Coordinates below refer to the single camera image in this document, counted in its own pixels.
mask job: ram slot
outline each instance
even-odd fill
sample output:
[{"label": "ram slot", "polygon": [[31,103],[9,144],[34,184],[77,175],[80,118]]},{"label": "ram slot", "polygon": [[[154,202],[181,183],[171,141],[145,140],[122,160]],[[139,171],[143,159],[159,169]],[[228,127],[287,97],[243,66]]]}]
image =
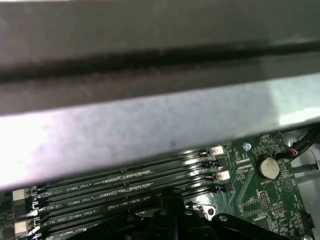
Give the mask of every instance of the ram slot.
[{"label": "ram slot", "polygon": [[[186,187],[186,183],[188,182],[188,180],[180,180],[177,182],[173,182],[171,184],[168,185],[168,187],[176,187],[176,188],[182,188],[182,191],[186,191],[186,190],[190,190],[192,188],[195,188],[195,183],[196,182],[203,182],[204,178],[201,177],[196,177],[193,179],[190,179],[191,181],[189,181],[188,187]],[[123,202],[128,202],[128,201],[137,201],[140,199],[149,199],[149,198],[156,198],[157,196],[160,196],[162,187],[158,187],[157,189],[151,189],[150,191],[148,191],[148,193],[144,192],[144,191],[140,191],[138,194],[136,195],[129,195],[127,197],[124,198],[113,198],[112,200],[110,200],[108,203],[105,203],[104,205],[98,206],[98,207],[93,207],[91,209],[89,209],[89,212],[91,212],[90,214],[87,213],[88,208],[84,209],[83,211],[78,211],[78,212],[74,212],[77,209],[75,207],[72,207],[70,209],[67,210],[68,214],[63,214],[64,212],[62,210],[58,210],[55,212],[50,213],[50,215],[48,215],[47,218],[47,222],[43,224],[43,226],[48,226],[50,224],[56,224],[56,223],[62,223],[65,221],[69,221],[71,219],[75,219],[75,218],[80,218],[80,217],[84,217],[85,215],[93,215],[93,214],[99,214],[101,213],[101,211],[106,211],[106,210],[110,210],[113,209],[115,205],[117,205],[118,203],[123,203]]]},{"label": "ram slot", "polygon": [[[204,185],[206,184],[210,184],[211,182],[206,181],[206,180],[198,180],[196,182],[199,183],[203,183]],[[201,187],[198,189],[195,189],[195,186],[197,186],[196,182],[192,182],[189,184],[181,184],[180,186],[178,186],[179,189],[184,189],[182,190],[182,196],[184,198],[184,202],[187,201],[187,199],[185,198],[194,198],[196,196],[198,196],[199,194],[204,194],[207,193],[209,191],[209,187]],[[136,212],[136,213],[141,213],[142,211],[146,211],[151,209],[150,207],[154,206],[157,207],[157,204],[160,203],[160,194],[158,194],[158,198],[156,199],[155,197],[153,197],[153,199],[149,198],[147,199],[147,197],[145,197],[145,200],[151,200],[149,202],[148,205],[146,205],[146,202],[140,202],[140,204],[137,205],[137,202],[133,202],[131,204],[131,212]],[[115,214],[116,212],[123,212],[128,210],[128,206],[123,204],[118,204],[118,208],[117,211],[116,210],[116,204],[113,205],[113,207],[111,208],[113,211],[113,214]],[[72,221],[72,222],[67,222],[64,224],[58,224],[55,226],[52,226],[50,228],[48,228],[46,230],[47,233],[49,233],[49,235],[45,238],[45,240],[64,240],[66,238],[64,238],[64,236],[67,236],[68,238],[85,231],[86,229],[92,228],[98,224],[101,224],[103,222],[105,222],[106,220],[110,219],[110,216],[106,216],[105,214],[101,214],[101,215],[96,215],[96,216],[89,216],[83,219],[78,219],[76,221]]]},{"label": "ram slot", "polygon": [[41,201],[44,198],[44,201],[52,202],[61,200],[63,198],[70,198],[77,195],[82,195],[84,193],[89,193],[96,191],[95,187],[104,187],[104,188],[115,188],[120,187],[127,181],[141,181],[145,178],[154,178],[159,177],[160,175],[165,175],[166,171],[178,171],[179,168],[192,166],[193,164],[207,161],[207,157],[194,158],[185,161],[176,160],[173,162],[167,162],[160,165],[143,168],[139,171],[129,171],[125,174],[116,174],[106,177],[99,177],[92,180],[81,181],[74,184],[58,186],[50,188],[47,191],[38,194],[38,201]]},{"label": "ram slot", "polygon": [[[197,180],[196,182],[207,184],[207,182],[203,179]],[[181,191],[187,191],[187,190],[190,191],[195,188],[196,182],[179,185],[177,186],[177,188],[181,189]],[[67,227],[70,227],[78,224],[79,220],[83,220],[83,219],[86,219],[84,221],[98,220],[101,218],[105,218],[106,214],[109,214],[109,215],[114,214],[116,210],[118,212],[120,211],[120,209],[121,211],[128,211],[129,206],[131,206],[131,209],[130,209],[131,211],[133,210],[133,207],[137,208],[136,209],[137,211],[142,211],[141,206],[143,206],[145,202],[148,201],[150,203],[150,201],[153,201],[153,204],[159,203],[160,202],[159,197],[160,197],[160,192],[153,192],[153,193],[148,193],[145,196],[139,196],[132,199],[124,199],[122,201],[116,201],[110,204],[87,208],[84,210],[71,212],[71,213],[67,213],[67,214],[63,214],[55,217],[49,217],[47,222],[43,224],[42,227],[57,225],[50,228],[51,230],[57,230],[57,229],[65,228],[66,227],[65,224],[67,222],[69,222],[67,224]]]},{"label": "ram slot", "polygon": [[50,202],[47,206],[42,207],[39,212],[41,213],[41,212],[46,212],[46,211],[53,211],[53,210],[63,209],[63,208],[71,207],[71,206],[81,205],[81,204],[88,203],[88,202],[94,202],[99,199],[109,198],[111,196],[129,193],[129,192],[133,192],[133,191],[139,190],[139,189],[146,189],[151,186],[165,184],[167,182],[172,182],[172,181],[175,181],[175,180],[178,180],[181,178],[187,178],[190,176],[199,175],[201,173],[202,173],[201,165],[194,166],[193,169],[188,169],[185,171],[181,171],[181,172],[170,174],[167,176],[155,178],[152,180],[128,184],[126,186],[122,186],[122,187],[118,187],[118,188],[107,189],[107,190],[103,190],[103,191],[94,192],[91,194],[85,194],[85,195],[72,197],[72,198],[68,198],[68,199],[64,199],[64,200]]},{"label": "ram slot", "polygon": [[[189,182],[197,181],[197,180],[200,180],[200,179],[202,179],[201,176],[196,176],[194,178],[189,178],[188,177],[188,178],[185,178],[185,179],[181,179],[181,180],[178,180],[178,181],[167,183],[166,187],[176,187],[176,186],[187,184]],[[160,193],[162,188],[163,188],[163,186],[161,186],[161,185],[160,186],[153,186],[148,190],[148,193],[153,194],[153,195],[157,194],[157,193]],[[85,204],[80,205],[80,206],[72,206],[72,207],[68,207],[68,208],[65,208],[65,209],[55,210],[55,211],[50,212],[48,215],[46,215],[46,217],[54,217],[54,216],[58,216],[58,215],[61,215],[61,214],[65,214],[65,213],[81,210],[83,208],[96,207],[96,206],[99,206],[99,205],[110,204],[110,203],[118,202],[118,201],[121,201],[121,200],[126,200],[126,199],[129,199],[129,198],[135,198],[135,197],[140,197],[140,196],[145,196],[145,195],[146,195],[145,190],[144,189],[140,189],[140,190],[137,190],[135,192],[130,192],[130,193],[122,194],[122,195],[118,195],[118,196],[112,196],[112,197],[108,197],[107,199],[101,199],[101,200],[95,201],[95,202],[88,202],[88,203],[85,203]]]},{"label": "ram slot", "polygon": [[57,182],[52,182],[52,183],[48,183],[44,186],[42,186],[42,189],[48,189],[48,188],[55,188],[61,185],[68,185],[68,184],[72,184],[72,183],[76,183],[79,181],[85,181],[85,180],[90,180],[90,179],[94,179],[94,178],[99,178],[99,177],[103,177],[103,176],[107,176],[107,175],[113,175],[113,174],[120,174],[126,171],[133,171],[133,170],[139,170],[141,168],[146,168],[146,167],[151,167],[153,165],[156,164],[161,164],[161,163],[166,163],[166,162],[170,162],[170,161],[174,161],[174,160],[188,160],[188,159],[192,159],[192,158],[196,158],[196,157],[206,157],[207,155],[204,154],[207,150],[203,149],[203,150],[195,150],[192,152],[188,152],[188,153],[182,153],[179,155],[175,155],[172,157],[167,157],[167,158],[162,158],[162,159],[156,159],[156,160],[152,160],[152,161],[146,161],[146,162],[141,162],[141,163],[137,163],[137,164],[133,164],[133,165],[129,165],[129,166],[123,166],[123,167],[118,167],[118,168],[113,168],[113,169],[109,169],[106,171],[101,171],[101,172],[95,172],[92,174],[86,174],[86,175],[81,175],[78,177],[73,177],[73,178],[67,178],[67,179],[63,179]]}]

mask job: dimm slot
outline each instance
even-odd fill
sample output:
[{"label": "dimm slot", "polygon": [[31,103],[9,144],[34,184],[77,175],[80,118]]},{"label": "dimm slot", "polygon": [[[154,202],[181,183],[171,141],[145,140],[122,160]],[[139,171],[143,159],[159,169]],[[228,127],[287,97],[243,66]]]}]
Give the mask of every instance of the dimm slot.
[{"label": "dimm slot", "polygon": [[[196,180],[196,181],[188,183],[188,184],[179,185],[179,186],[177,186],[177,188],[179,188],[181,191],[186,191],[186,190],[198,188],[200,186],[207,185],[207,184],[208,184],[207,180],[199,179],[199,180]],[[151,198],[151,195],[154,195],[154,193],[148,192],[147,196],[139,196],[139,197],[136,196],[134,199],[125,199],[125,200],[123,200],[123,203],[131,204],[133,202],[146,201],[147,199]],[[104,213],[110,209],[113,209],[114,206],[115,206],[115,203],[104,204],[104,205],[100,205],[100,206],[86,208],[86,209],[79,210],[79,211],[74,211],[71,213],[66,213],[66,214],[59,215],[59,216],[49,217],[49,219],[47,220],[47,222],[45,224],[43,224],[43,226],[52,225],[52,224],[60,224],[63,222],[69,222],[69,221],[73,221],[74,219],[85,218],[85,217],[92,216],[92,215],[100,215],[101,213]]]},{"label": "dimm slot", "polygon": [[106,218],[105,214],[98,214],[98,215],[89,216],[86,218],[80,218],[80,219],[76,219],[75,221],[72,221],[72,222],[61,222],[61,224],[50,227],[48,229],[48,232],[53,232],[53,231],[57,231],[57,230],[65,229],[65,228],[70,228],[72,226],[76,226],[76,225],[83,224],[83,223],[89,223],[89,222],[95,221],[95,220],[101,220],[103,218]]},{"label": "dimm slot", "polygon": [[48,202],[57,201],[63,198],[70,198],[72,194],[73,196],[76,196],[76,195],[81,195],[83,193],[93,192],[94,191],[93,188],[97,187],[98,185],[103,185],[107,188],[109,184],[112,184],[115,182],[121,185],[122,181],[129,181],[129,180],[138,181],[143,177],[147,178],[148,176],[156,177],[156,175],[152,175],[152,174],[156,174],[157,172],[161,173],[164,171],[169,171],[168,169],[170,169],[170,171],[174,171],[179,167],[183,167],[183,166],[187,167],[187,166],[191,166],[192,163],[195,164],[197,162],[204,162],[207,160],[208,160],[207,157],[194,159],[194,161],[191,161],[191,162],[190,160],[186,160],[186,161],[176,160],[176,161],[156,165],[153,167],[143,168],[139,171],[129,171],[129,172],[126,172],[125,174],[115,174],[111,176],[95,178],[92,180],[81,181],[81,182],[77,182],[69,185],[54,187],[54,188],[48,189],[46,192],[38,194],[37,197],[38,197],[38,200],[49,197],[46,201]]},{"label": "dimm slot", "polygon": [[182,171],[179,173],[171,174],[168,176],[159,177],[159,178],[156,178],[153,180],[147,180],[147,181],[143,181],[143,182],[139,182],[139,183],[128,184],[124,187],[118,187],[118,188],[98,191],[95,193],[72,197],[72,198],[68,198],[65,200],[50,202],[46,207],[44,207],[44,209],[41,209],[40,211],[57,210],[60,208],[66,208],[66,207],[70,207],[70,206],[74,206],[74,205],[80,205],[80,204],[83,204],[86,202],[95,201],[95,200],[98,200],[101,198],[106,198],[106,197],[110,197],[110,196],[114,196],[114,195],[118,195],[118,194],[122,194],[122,193],[126,193],[126,192],[131,192],[134,190],[138,190],[140,188],[148,188],[151,185],[154,186],[154,185],[158,185],[158,184],[163,184],[164,182],[162,182],[162,181],[165,179],[171,179],[171,178],[179,179],[179,178],[183,178],[186,175],[190,175],[190,174],[192,175],[193,173],[196,174],[197,171],[198,171],[198,173],[197,173],[197,175],[198,175],[200,173],[199,172],[200,170],[201,170],[201,167],[195,167],[193,169],[189,169],[189,170]]},{"label": "dimm slot", "polygon": [[189,159],[189,158],[193,158],[193,157],[204,157],[202,155],[200,155],[201,152],[205,152],[206,149],[203,150],[195,150],[189,153],[183,153],[183,154],[178,154],[172,157],[167,157],[167,158],[162,158],[162,159],[155,159],[152,161],[146,161],[146,162],[141,162],[141,163],[137,163],[134,165],[130,165],[130,166],[123,166],[123,167],[117,167],[114,169],[109,169],[106,171],[101,171],[101,172],[95,172],[92,174],[86,174],[86,175],[82,175],[82,176],[78,176],[78,177],[73,177],[73,178],[68,178],[68,179],[64,179],[64,180],[60,180],[57,182],[52,182],[52,183],[48,183],[46,185],[43,186],[44,189],[47,188],[54,188],[54,187],[58,187],[61,185],[65,185],[65,184],[71,184],[73,182],[79,182],[79,181],[84,181],[84,180],[89,180],[89,179],[93,179],[93,178],[98,178],[98,177],[102,177],[102,176],[106,176],[106,175],[110,175],[110,174],[117,174],[117,173],[122,173],[122,172],[126,172],[126,171],[132,171],[135,169],[139,169],[141,167],[150,167],[162,162],[168,162],[168,161],[172,161],[172,160],[178,160],[178,159]]},{"label": "dimm slot", "polygon": [[[116,215],[117,213],[125,213],[127,211],[130,211],[131,213],[139,213],[141,211],[150,209],[150,206],[156,207],[157,205],[160,205],[160,198],[153,198],[153,199],[149,199],[149,200],[145,200],[145,201],[141,201],[139,203],[131,203],[128,205],[121,205],[118,207],[115,207],[113,209],[111,209],[108,212],[108,215],[104,215],[104,218],[110,218],[111,216]],[[59,225],[55,225],[55,226],[50,226],[49,228],[42,228],[42,231],[45,232],[53,232],[53,231],[57,231],[57,230],[61,230],[64,228],[70,228],[79,224],[83,224],[85,222],[88,221],[92,221],[92,220],[97,220],[94,216],[89,217],[89,218],[83,218],[83,219],[79,219],[76,221],[72,221],[72,222],[67,222],[64,224],[59,224]]]},{"label": "dimm slot", "polygon": [[[183,192],[182,197],[184,199],[184,202],[186,203],[188,199],[194,198],[198,195],[202,195],[208,192],[209,192],[209,187],[202,187],[197,190],[189,190],[189,191]],[[50,233],[48,237],[45,238],[45,240],[65,240],[67,238],[74,236],[75,234],[84,232],[89,228],[92,228],[94,226],[102,224],[103,222],[106,222],[107,220],[110,219],[110,217],[105,217],[103,219],[94,221],[95,219],[96,219],[95,217],[80,219],[76,222],[72,222],[72,225],[78,225],[78,226],[73,226],[71,228],[67,228],[68,226],[70,226],[69,224],[54,226],[50,229],[50,232],[51,231],[55,231],[55,232]],[[60,228],[67,228],[67,229],[56,231],[57,229],[60,229]]]},{"label": "dimm slot", "polygon": [[[176,187],[176,186],[184,185],[187,183],[193,183],[194,181],[201,180],[202,178],[203,177],[201,177],[201,176],[195,176],[192,178],[187,177],[185,179],[181,179],[178,181],[173,181],[173,182],[167,183],[165,186],[166,187]],[[156,193],[155,191],[159,192],[162,188],[163,188],[163,186],[161,186],[161,185],[160,186],[153,186],[149,189],[148,193],[155,194]],[[140,189],[135,192],[131,192],[129,194],[122,194],[122,195],[118,195],[118,196],[116,195],[116,196],[108,197],[107,199],[106,198],[100,199],[98,201],[88,202],[88,203],[84,203],[82,205],[76,205],[76,206],[71,206],[68,208],[55,210],[55,211],[50,212],[49,215],[47,215],[47,216],[54,217],[54,216],[61,215],[64,213],[74,212],[76,210],[80,210],[83,208],[95,207],[95,206],[102,205],[102,204],[109,204],[109,203],[118,202],[121,200],[126,200],[128,198],[136,198],[136,197],[145,196],[145,195],[146,195],[145,189]]]},{"label": "dimm slot", "polygon": [[[171,170],[167,170],[167,171],[163,171],[163,172],[160,172],[160,173],[155,173],[154,175],[151,175],[151,176],[141,176],[139,179],[137,180],[133,180],[133,181],[120,181],[120,182],[116,182],[116,183],[109,183],[108,185],[105,185],[105,186],[97,186],[97,187],[94,187],[92,188],[92,191],[99,191],[99,190],[107,190],[107,189],[115,189],[116,187],[123,187],[123,186],[127,186],[127,185],[131,185],[131,184],[139,184],[140,185],[140,181],[146,181],[146,180],[152,180],[152,179],[157,179],[159,177],[165,177],[167,175],[172,175],[172,174],[175,174],[175,173],[179,173],[179,172],[182,172],[182,171],[187,171],[189,170],[188,169],[189,166],[187,167],[180,167],[180,168],[176,168],[176,169],[171,169]],[[63,199],[66,199],[66,198],[72,198],[74,195],[75,196],[78,196],[78,195],[83,195],[84,193],[86,193],[86,190],[81,190],[81,191],[78,191],[76,193],[67,193],[67,194],[64,194],[64,195],[60,195],[60,196],[53,196],[53,197],[50,197],[48,199],[48,201],[50,202],[55,202],[55,201],[59,201],[59,200],[63,200]]]}]

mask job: black cable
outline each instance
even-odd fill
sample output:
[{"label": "black cable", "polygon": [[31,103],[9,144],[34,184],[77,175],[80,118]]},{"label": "black cable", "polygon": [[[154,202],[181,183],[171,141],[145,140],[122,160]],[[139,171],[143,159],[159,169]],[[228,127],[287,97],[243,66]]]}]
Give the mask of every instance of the black cable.
[{"label": "black cable", "polygon": [[310,134],[307,133],[306,136],[304,136],[296,145],[298,145],[299,148],[296,148],[298,151],[298,155],[294,156],[292,159],[290,159],[290,162],[301,156],[304,152],[306,152],[318,139],[320,135],[319,128],[316,128],[314,131],[312,131]]},{"label": "black cable", "polygon": [[292,168],[294,174],[309,172],[309,171],[318,170],[318,169],[319,168],[316,163],[315,164],[306,164],[306,165],[297,166],[297,167]]},{"label": "black cable", "polygon": [[293,143],[292,147],[297,150],[298,152],[300,151],[301,148],[305,148],[305,146],[312,140],[313,143],[318,137],[318,134],[320,132],[320,128],[316,127],[313,130],[309,131],[300,141],[297,143]]},{"label": "black cable", "polygon": [[297,156],[299,153],[292,147],[286,145],[283,141],[278,138],[278,134],[275,133],[272,135],[273,140],[280,146],[286,149],[285,152],[280,152],[275,154],[276,159],[291,159],[292,157]]}]

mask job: gray metal bar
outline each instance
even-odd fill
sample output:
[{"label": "gray metal bar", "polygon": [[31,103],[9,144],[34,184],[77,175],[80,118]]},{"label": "gray metal bar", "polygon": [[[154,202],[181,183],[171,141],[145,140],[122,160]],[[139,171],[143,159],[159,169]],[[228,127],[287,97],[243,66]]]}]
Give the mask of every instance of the gray metal bar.
[{"label": "gray metal bar", "polygon": [[317,0],[0,3],[0,71],[138,50],[320,38]]},{"label": "gray metal bar", "polygon": [[320,72],[319,53],[155,67],[120,74],[19,79],[0,85],[0,116]]},{"label": "gray metal bar", "polygon": [[0,191],[320,120],[320,74],[0,118]]}]

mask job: green circuit board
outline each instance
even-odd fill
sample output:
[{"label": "green circuit board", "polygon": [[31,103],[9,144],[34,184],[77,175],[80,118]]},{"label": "green circuit board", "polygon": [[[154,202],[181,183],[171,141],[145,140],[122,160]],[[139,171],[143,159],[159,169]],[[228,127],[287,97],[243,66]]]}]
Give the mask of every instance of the green circuit board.
[{"label": "green circuit board", "polygon": [[0,240],[14,240],[11,193],[0,193]]},{"label": "green circuit board", "polygon": [[[251,150],[245,150],[244,143],[251,144]],[[275,180],[263,180],[255,171],[259,156],[283,151],[272,134],[229,141],[218,146],[223,147],[223,154],[215,157],[224,164],[223,171],[228,170],[230,174],[230,179],[221,183],[228,183],[233,190],[202,197],[209,201],[207,204],[215,206],[217,214],[228,213],[283,236],[308,234],[314,239],[313,223],[306,213],[290,161],[278,161],[280,174]]]}]

